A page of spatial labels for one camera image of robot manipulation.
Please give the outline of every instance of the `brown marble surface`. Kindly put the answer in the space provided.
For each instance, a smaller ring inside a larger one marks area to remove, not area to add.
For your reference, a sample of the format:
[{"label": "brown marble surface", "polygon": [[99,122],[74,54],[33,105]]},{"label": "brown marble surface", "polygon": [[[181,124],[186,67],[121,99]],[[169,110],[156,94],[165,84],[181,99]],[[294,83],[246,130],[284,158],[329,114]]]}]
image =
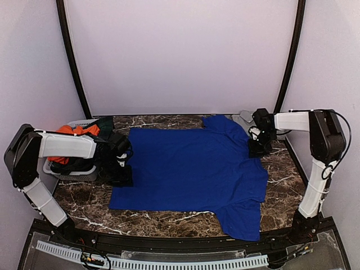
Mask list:
[{"label": "brown marble surface", "polygon": [[[117,116],[117,131],[128,134],[131,127],[188,129],[201,128],[197,115]],[[269,172],[265,202],[262,204],[261,230],[291,226],[294,210],[304,194],[304,185],[282,142],[262,158]],[[111,187],[85,182],[61,182],[55,199],[76,223],[76,227],[97,232],[151,237],[211,237],[224,235],[210,212],[110,210]]]}]

